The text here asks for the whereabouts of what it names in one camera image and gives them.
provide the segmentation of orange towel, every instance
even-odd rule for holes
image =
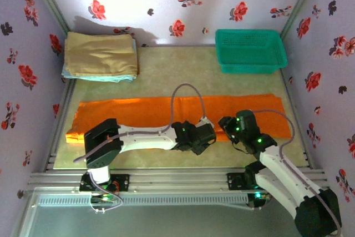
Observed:
[[[108,118],[116,118],[118,124],[131,127],[162,127],[170,120],[170,97],[135,99],[112,99],[81,102],[75,114],[72,128],[67,132],[68,143],[84,143],[84,134]],[[227,136],[218,125],[223,116],[234,117],[244,109],[274,109],[285,113],[281,98],[272,94],[249,95],[243,97],[209,96],[203,97],[206,115],[215,125],[217,141],[227,141]],[[175,97],[174,122],[196,124],[202,117],[198,97]],[[287,121],[280,115],[255,114],[258,126],[263,133],[274,138],[290,138]]]

